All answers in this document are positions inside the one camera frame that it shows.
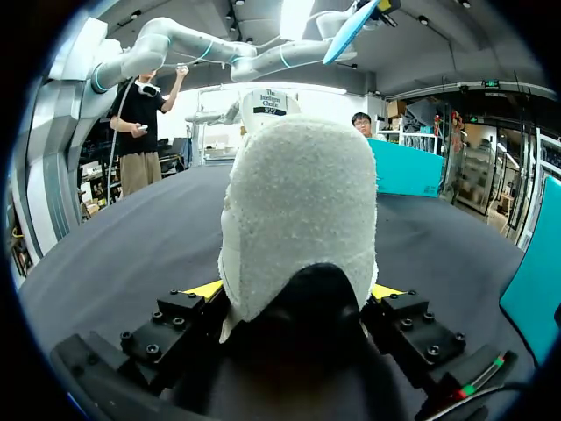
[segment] white robotic arm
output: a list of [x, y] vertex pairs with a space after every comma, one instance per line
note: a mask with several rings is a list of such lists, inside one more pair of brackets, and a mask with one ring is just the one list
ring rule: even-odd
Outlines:
[[[288, 42], [258, 54], [258, 48], [243, 42], [225, 41], [178, 24], [170, 18], [147, 22], [132, 49], [110, 61], [99, 64], [91, 77], [91, 87], [102, 94], [130, 77], [161, 68], [170, 50], [200, 61], [217, 61], [231, 65], [234, 82], [250, 82], [286, 68], [321, 62], [332, 39], [357, 11], [358, 1], [347, 11], [325, 11], [317, 14], [321, 41]], [[338, 60], [356, 56], [350, 44]]]

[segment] white towel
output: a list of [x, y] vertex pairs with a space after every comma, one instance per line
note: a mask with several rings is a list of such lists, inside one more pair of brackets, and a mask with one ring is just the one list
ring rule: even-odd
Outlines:
[[220, 275], [231, 301], [221, 342], [314, 263], [349, 278], [360, 307], [376, 282], [376, 170], [353, 127], [286, 116], [239, 151], [222, 214]]

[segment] black table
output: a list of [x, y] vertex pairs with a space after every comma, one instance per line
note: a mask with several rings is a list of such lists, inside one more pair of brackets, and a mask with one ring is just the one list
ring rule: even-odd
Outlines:
[[[103, 210], [49, 252], [20, 290], [43, 349], [92, 330], [117, 345], [121, 331], [149, 318], [162, 293], [218, 279], [230, 169], [192, 168], [149, 186]], [[465, 333], [468, 351], [489, 343], [518, 353], [508, 379], [528, 380], [533, 360], [498, 305], [522, 251], [438, 199], [379, 195], [378, 221], [378, 283], [429, 298], [442, 323]], [[387, 358], [412, 418], [425, 396]], [[494, 396], [487, 404], [492, 415], [508, 399]]]

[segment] green indicator light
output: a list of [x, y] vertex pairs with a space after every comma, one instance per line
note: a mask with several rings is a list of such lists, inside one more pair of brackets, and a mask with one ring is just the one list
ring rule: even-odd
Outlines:
[[469, 395], [473, 395], [473, 392], [475, 392], [475, 388], [471, 384], [468, 384], [462, 389], [462, 391], [465, 393], [466, 396], [469, 396]]

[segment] man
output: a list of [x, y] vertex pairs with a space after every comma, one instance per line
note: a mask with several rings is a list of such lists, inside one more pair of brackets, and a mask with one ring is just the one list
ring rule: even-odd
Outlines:
[[180, 67], [175, 72], [175, 84], [167, 100], [162, 98], [159, 89], [150, 84], [156, 75], [153, 71], [140, 75], [129, 88], [120, 118], [117, 115], [126, 87], [119, 91], [113, 103], [111, 128], [118, 132], [123, 196], [161, 180], [156, 111], [168, 112], [174, 107], [188, 68]]
[[357, 112], [352, 116], [352, 125], [363, 134], [365, 138], [372, 137], [372, 119], [364, 112]]

